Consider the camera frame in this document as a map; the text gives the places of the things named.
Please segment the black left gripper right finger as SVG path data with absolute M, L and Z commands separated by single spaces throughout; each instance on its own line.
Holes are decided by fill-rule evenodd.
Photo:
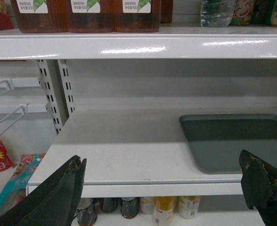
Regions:
M 266 226 L 277 226 L 277 168 L 247 150 L 241 151 L 239 165 L 247 207 L 256 208 Z

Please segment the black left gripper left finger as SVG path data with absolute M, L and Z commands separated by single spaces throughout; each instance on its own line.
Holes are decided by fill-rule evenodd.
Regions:
M 0 226 L 70 226 L 79 204 L 87 159 L 74 155 L 0 217 Z

